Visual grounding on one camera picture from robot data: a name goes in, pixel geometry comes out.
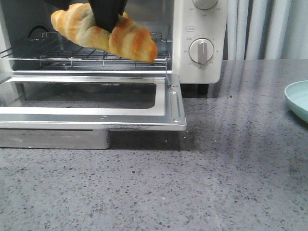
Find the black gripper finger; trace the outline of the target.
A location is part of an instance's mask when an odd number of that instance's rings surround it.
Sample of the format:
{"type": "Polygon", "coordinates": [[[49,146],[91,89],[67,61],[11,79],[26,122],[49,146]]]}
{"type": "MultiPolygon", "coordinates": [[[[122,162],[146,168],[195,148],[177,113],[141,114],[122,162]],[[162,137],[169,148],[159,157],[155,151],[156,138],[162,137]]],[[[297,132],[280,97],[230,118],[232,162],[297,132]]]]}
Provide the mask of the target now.
{"type": "Polygon", "coordinates": [[[123,15],[127,0],[89,0],[96,26],[112,32],[123,15]]]}
{"type": "Polygon", "coordinates": [[[46,3],[60,10],[68,10],[72,0],[44,0],[46,3]]]}

